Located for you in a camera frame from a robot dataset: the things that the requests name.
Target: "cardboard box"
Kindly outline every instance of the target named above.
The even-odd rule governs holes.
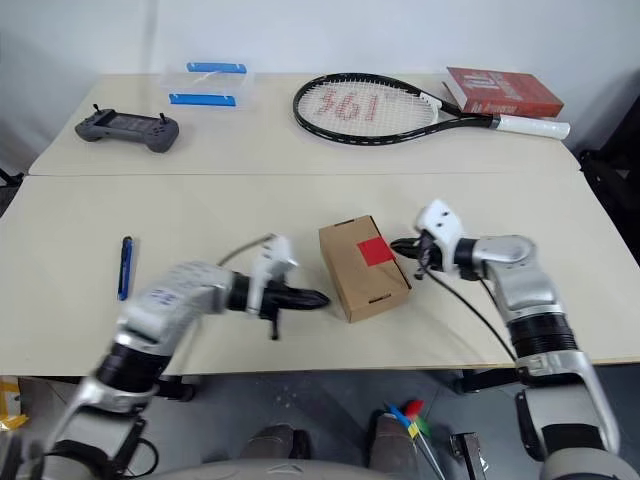
[[[369,215],[320,229],[320,249],[349,322],[404,302],[411,285]]]

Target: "yellow object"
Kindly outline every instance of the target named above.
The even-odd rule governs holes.
[[[21,412],[18,379],[0,376],[0,431],[15,430],[27,420]]]
[[[416,435],[418,435],[418,433],[420,432],[420,429],[418,429],[418,426],[415,424],[415,422],[409,425],[408,429],[409,429],[409,435],[411,435],[411,438],[416,438]]]

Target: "red square sticker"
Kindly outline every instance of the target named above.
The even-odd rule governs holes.
[[[393,252],[382,237],[375,237],[360,242],[358,243],[358,248],[369,267],[393,260]]]

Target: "device screen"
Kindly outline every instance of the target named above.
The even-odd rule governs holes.
[[[104,123],[105,127],[117,128],[118,130],[132,130],[134,132],[144,132],[156,122],[155,118],[139,117],[137,115],[127,115],[117,113]]]

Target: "tennis racket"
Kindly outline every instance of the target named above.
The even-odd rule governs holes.
[[[454,119],[438,122],[440,112]],[[510,115],[464,113],[413,85],[369,73],[335,73],[311,80],[293,99],[306,130],[334,142],[386,145],[457,127],[483,127],[562,140],[569,124]]]

